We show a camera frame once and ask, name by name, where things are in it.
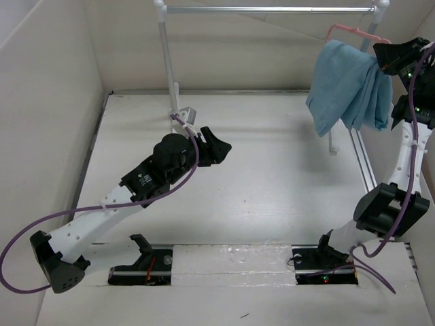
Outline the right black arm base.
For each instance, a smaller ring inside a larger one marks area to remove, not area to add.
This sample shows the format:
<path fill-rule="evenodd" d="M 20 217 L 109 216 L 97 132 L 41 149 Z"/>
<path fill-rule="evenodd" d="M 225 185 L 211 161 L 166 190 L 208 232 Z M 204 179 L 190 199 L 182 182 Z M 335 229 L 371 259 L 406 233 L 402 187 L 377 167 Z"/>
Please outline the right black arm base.
<path fill-rule="evenodd" d="M 321 256 L 317 247 L 292 247 L 287 262 L 294 269 L 297 285 L 358 285 L 354 267 L 347 257 Z"/>

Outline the pink clothes hanger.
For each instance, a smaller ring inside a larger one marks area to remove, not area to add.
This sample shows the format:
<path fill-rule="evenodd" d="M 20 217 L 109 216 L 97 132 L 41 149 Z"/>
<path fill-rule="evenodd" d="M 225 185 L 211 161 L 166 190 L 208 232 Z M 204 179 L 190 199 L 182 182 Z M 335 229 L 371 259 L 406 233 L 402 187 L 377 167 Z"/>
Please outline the pink clothes hanger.
<path fill-rule="evenodd" d="M 329 42 L 331 40 L 331 36 L 332 36 L 332 32 L 334 29 L 340 30 L 340 31 L 344 31 L 347 33 L 351 33 L 354 35 L 357 35 L 359 37 L 362 37 L 364 39 L 369 39 L 370 41 L 373 41 L 375 43 L 386 43 L 386 44 L 391 44 L 391 41 L 382 37 L 379 37 L 377 35 L 373 35 L 367 32 L 363 32 L 361 31 L 358 27 L 352 28 L 350 26 L 346 26 L 343 24 L 333 24 L 329 29 L 328 32 L 326 34 L 326 38 L 325 38 L 325 42 Z"/>

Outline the light blue trousers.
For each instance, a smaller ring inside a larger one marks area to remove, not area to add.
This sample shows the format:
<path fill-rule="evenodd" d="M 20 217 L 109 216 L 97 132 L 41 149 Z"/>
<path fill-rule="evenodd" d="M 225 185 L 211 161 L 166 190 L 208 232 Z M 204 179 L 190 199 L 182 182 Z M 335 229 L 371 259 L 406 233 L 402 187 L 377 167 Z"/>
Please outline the light blue trousers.
<path fill-rule="evenodd" d="M 338 121 L 349 130 L 367 126 L 383 131 L 389 124 L 393 88 L 374 56 L 330 40 L 315 63 L 306 106 L 319 137 Z"/>

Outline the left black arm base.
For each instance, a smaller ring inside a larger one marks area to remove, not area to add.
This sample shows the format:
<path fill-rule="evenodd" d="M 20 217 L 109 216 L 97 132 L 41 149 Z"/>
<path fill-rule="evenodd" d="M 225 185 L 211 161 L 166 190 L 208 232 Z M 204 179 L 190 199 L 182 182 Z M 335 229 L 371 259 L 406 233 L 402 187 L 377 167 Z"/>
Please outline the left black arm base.
<path fill-rule="evenodd" d="M 173 247 L 154 248 L 154 257 L 145 266 L 116 266 L 110 269 L 107 282 L 112 286 L 171 285 Z"/>

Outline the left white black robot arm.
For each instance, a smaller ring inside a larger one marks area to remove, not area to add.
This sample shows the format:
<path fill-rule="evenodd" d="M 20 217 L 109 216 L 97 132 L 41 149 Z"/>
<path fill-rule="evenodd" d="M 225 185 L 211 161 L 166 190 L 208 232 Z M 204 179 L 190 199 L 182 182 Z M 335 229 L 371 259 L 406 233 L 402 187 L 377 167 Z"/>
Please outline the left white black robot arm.
<path fill-rule="evenodd" d="M 49 233 L 34 233 L 30 243 L 53 292 L 64 293 L 86 275 L 106 268 L 149 269 L 155 251 L 144 236 L 132 234 L 117 244 L 97 244 L 97 240 L 127 217 L 169 195 L 196 168 L 222 163 L 231 149 L 231 144 L 219 140 L 208 127 L 192 138 L 168 134 L 154 146 L 151 156 L 121 178 L 97 209 L 85 209 Z"/>

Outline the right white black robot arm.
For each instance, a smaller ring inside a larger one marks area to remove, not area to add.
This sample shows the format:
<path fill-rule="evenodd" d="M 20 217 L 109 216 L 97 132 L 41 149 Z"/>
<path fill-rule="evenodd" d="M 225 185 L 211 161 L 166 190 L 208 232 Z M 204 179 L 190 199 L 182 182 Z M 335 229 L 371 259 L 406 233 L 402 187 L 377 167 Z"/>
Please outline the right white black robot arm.
<path fill-rule="evenodd" d="M 419 173 L 425 146 L 434 131 L 434 43 L 416 37 L 402 44 L 373 46 L 382 73 L 397 75 L 407 93 L 395 104 L 393 127 L 401 129 L 400 151 L 387 182 L 380 183 L 358 202 L 347 225 L 324 234 L 314 259 L 324 268 L 348 259 L 352 249 L 364 247 L 373 236 L 381 243 L 367 257 L 380 253 L 387 241 L 405 234 L 429 209 L 421 195 Z"/>

